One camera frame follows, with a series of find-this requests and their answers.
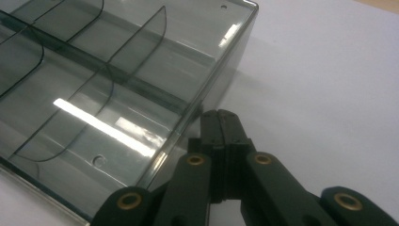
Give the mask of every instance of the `transparent plastic box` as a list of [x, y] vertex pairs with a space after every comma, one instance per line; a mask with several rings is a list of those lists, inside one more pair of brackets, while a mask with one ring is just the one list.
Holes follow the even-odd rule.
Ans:
[[215, 107], [258, 7], [247, 0], [0, 3], [0, 156], [90, 221], [149, 187]]

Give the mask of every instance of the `white surface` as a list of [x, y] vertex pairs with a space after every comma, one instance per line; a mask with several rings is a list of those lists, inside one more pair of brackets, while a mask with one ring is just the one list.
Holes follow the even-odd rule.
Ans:
[[[399, 15], [352, 0], [258, 3], [220, 108], [310, 192], [347, 186], [399, 221]], [[0, 225], [69, 225], [15, 189], [0, 177]], [[214, 206], [211, 225], [243, 226], [238, 209]]]

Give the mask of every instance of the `compartment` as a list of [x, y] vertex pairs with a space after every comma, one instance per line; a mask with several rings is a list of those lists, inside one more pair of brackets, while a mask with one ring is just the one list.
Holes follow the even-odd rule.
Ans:
[[[22, 26], [32, 32], [17, 43], [42, 49], [36, 37], [45, 34]], [[81, 52], [70, 60], [60, 54], [75, 53], [66, 43], [57, 52], [45, 49], [39, 67], [1, 99], [2, 157], [90, 216], [107, 195], [135, 184], [179, 120], [128, 83], [165, 28], [161, 8], [107, 62], [86, 64], [91, 56]]]
[[[26, 4], [12, 11], [12, 15], [32, 21], [33, 17], [28, 19], [25, 14], [33, 13], [24, 11], [35, 11], [33, 8], [38, 3], [47, 6], [46, 10], [41, 11], [40, 20], [47, 20], [54, 10], [68, 10], [68, 15], [73, 15], [75, 11], [79, 14], [81, 10], [73, 3], [78, 0], [64, 0], [59, 4], [51, 4], [51, 7], [48, 6], [48, 1], [50, 0], [26, 1]], [[198, 95], [197, 90], [203, 88], [218, 61], [229, 49], [231, 41], [245, 28], [246, 21], [251, 17], [254, 7], [256, 8], [250, 2], [237, 0], [85, 0], [80, 4], [97, 8], [99, 13], [84, 29], [75, 32], [73, 38], [64, 39], [54, 31], [62, 29], [63, 13], [51, 20], [52, 23], [46, 29], [36, 24], [34, 26], [103, 61], [108, 61], [132, 37], [143, 19], [148, 18], [150, 11], [162, 5], [168, 8], [169, 23], [165, 38], [152, 53], [152, 57], [137, 65], [136, 72], [132, 71], [134, 75], [129, 83], [143, 95], [150, 95], [147, 88], [143, 87], [157, 87], [157, 95], [168, 99], [163, 105], [172, 103], [170, 107], [180, 114], [183, 114], [185, 107]], [[126, 56], [130, 55], [129, 51], [125, 52]]]
[[12, 31], [0, 24], [0, 98], [40, 65], [43, 54], [42, 45], [29, 27], [23, 25], [20, 30]]
[[33, 0], [12, 15], [61, 40], [68, 41], [102, 13], [104, 0]]

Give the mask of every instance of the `black mechanical arm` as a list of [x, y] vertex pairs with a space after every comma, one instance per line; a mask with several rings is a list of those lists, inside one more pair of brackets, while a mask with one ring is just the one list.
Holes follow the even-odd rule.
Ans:
[[310, 194], [275, 156], [256, 152], [233, 113], [206, 112], [200, 126], [201, 137], [189, 140], [166, 185], [118, 190], [91, 226], [204, 226], [210, 203], [224, 200], [241, 200], [247, 226], [398, 225], [354, 190]]

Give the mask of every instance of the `metal grommet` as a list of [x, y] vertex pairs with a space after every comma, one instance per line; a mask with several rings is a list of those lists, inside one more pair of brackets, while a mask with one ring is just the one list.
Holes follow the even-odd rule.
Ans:
[[258, 153], [255, 155], [255, 161], [259, 164], [267, 165], [272, 162], [272, 159], [265, 154]]
[[363, 208], [361, 202], [355, 197], [346, 193], [337, 193], [334, 195], [334, 200], [345, 209], [358, 211]]
[[118, 199], [118, 207], [122, 210], [130, 210], [141, 204], [142, 198], [135, 192], [126, 193]]
[[205, 159], [199, 155], [191, 155], [187, 158], [187, 163], [192, 166], [199, 166], [205, 162]]

